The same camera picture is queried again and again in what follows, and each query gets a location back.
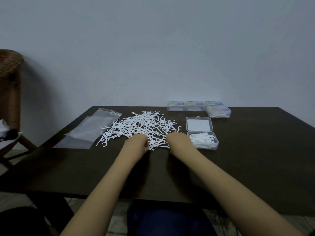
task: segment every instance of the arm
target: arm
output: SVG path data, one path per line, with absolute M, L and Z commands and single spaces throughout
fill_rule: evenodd
M 105 235 L 125 180 L 147 150 L 146 135 L 134 135 L 126 140 L 113 165 L 67 224 L 61 236 Z
M 253 192 L 203 156 L 186 134 L 174 132 L 166 140 L 172 154 L 203 181 L 243 236 L 302 236 Z

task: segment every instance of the wooden chair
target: wooden chair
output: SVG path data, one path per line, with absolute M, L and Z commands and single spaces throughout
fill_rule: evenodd
M 23 57 L 13 50 L 0 49 L 0 119 L 4 119 L 10 128 L 20 129 L 21 110 L 21 82 L 20 65 Z M 4 158 L 16 143 L 21 143 L 28 151 Z M 10 168 L 12 164 L 9 160 L 29 154 L 37 147 L 25 136 L 21 135 L 17 141 L 9 144 L 0 150 L 0 164 Z

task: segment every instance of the floor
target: floor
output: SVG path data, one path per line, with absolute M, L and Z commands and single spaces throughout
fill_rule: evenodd
M 6 157 L 21 153 L 21 151 L 11 151 Z M 11 160 L 10 162 L 15 165 L 23 157 Z M 6 168 L 0 164 L 0 175 L 6 172 Z M 65 198 L 72 208 L 73 212 L 77 212 L 80 206 L 84 203 L 84 199 Z M 126 212 L 129 207 L 128 202 L 118 202 L 112 216 L 107 236 L 122 236 L 127 234 L 126 225 Z M 33 203 L 24 194 L 12 194 L 0 192 L 0 212 L 20 206 L 35 207 Z M 237 230 L 232 222 L 228 219 L 223 219 L 218 216 L 214 210 L 204 210 L 210 222 L 214 226 L 218 236 L 237 236 Z M 309 235 L 311 231 L 315 230 L 315 217 L 306 216 L 292 216 L 283 215 L 294 227 L 302 232 L 303 235 Z M 50 225 L 52 236 L 58 235 L 57 231 Z

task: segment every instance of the forearm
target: forearm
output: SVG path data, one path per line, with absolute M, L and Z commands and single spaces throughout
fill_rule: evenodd
M 184 163 L 205 183 L 241 233 L 246 236 L 302 235 L 280 214 L 197 150 Z
M 118 156 L 61 236 L 103 236 L 106 234 L 120 191 L 134 163 Z

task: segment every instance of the chair backrest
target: chair backrest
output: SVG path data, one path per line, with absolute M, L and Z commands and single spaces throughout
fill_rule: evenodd
M 0 49 L 0 119 L 10 128 L 20 129 L 21 86 L 19 66 L 22 55 Z

